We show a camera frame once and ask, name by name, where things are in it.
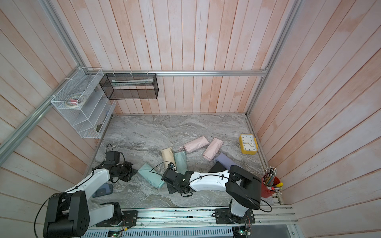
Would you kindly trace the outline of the beige umbrella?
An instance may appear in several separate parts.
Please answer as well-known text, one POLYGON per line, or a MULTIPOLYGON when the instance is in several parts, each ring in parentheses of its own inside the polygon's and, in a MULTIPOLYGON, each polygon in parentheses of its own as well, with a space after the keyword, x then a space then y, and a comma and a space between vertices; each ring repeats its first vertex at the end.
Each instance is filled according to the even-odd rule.
POLYGON ((163 158, 164 169, 167 169, 168 166, 170 166, 171 168, 176 170, 176 162, 174 159, 174 153, 172 151, 172 148, 169 147, 169 148, 161 150, 161 155, 163 158))

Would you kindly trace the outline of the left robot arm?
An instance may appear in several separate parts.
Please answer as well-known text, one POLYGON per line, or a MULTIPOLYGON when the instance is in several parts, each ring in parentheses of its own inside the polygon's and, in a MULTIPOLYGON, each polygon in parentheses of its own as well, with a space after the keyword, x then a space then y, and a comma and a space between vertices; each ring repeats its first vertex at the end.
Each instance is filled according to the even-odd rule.
POLYGON ((74 187, 55 193, 45 204, 47 211, 43 228, 45 238, 82 237, 88 228, 97 226, 121 227, 122 231, 136 225, 137 212, 123 212, 119 202, 100 204, 89 209, 88 200, 108 181, 128 182, 138 172, 123 153, 106 152, 105 160, 74 187))

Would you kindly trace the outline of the mint green umbrella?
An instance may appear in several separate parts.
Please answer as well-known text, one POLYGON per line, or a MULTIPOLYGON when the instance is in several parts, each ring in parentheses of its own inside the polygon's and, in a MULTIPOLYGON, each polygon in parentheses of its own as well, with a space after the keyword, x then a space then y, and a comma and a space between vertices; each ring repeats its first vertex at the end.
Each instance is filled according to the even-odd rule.
POLYGON ((184 151, 174 154, 176 170, 178 173, 185 174, 188 171, 186 153, 184 151))
POLYGON ((161 188, 164 185, 162 176, 147 163, 138 170, 138 173, 155 188, 161 188))

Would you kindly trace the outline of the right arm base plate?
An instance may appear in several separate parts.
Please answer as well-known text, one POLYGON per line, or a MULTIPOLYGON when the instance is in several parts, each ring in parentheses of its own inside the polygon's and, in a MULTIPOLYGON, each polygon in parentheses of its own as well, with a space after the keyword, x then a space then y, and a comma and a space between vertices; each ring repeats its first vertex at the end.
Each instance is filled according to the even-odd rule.
POLYGON ((229 208, 219 208, 214 210, 212 217, 215 218, 217 224, 237 223, 251 225, 256 222, 251 209, 247 210, 243 217, 239 217, 233 215, 229 208))

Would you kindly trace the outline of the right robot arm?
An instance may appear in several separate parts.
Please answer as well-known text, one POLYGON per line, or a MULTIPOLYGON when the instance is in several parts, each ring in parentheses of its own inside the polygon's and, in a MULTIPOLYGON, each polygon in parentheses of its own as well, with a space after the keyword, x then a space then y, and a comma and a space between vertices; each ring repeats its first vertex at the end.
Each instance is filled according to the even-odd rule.
POLYGON ((239 166, 231 166, 229 170, 221 172, 187 171, 184 174, 167 168, 162 181, 168 185, 171 194, 177 192, 183 197, 204 190, 229 194, 229 207, 217 208, 212 214, 217 224, 254 223, 253 210, 261 208, 261 179, 239 166))

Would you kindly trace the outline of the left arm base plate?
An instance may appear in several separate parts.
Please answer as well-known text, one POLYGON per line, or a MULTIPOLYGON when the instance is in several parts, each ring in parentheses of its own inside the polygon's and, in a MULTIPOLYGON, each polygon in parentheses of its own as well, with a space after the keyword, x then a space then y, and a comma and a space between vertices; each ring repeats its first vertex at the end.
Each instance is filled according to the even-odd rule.
POLYGON ((137 210, 115 211, 112 218, 96 224, 96 227, 133 227, 137 218, 137 210))

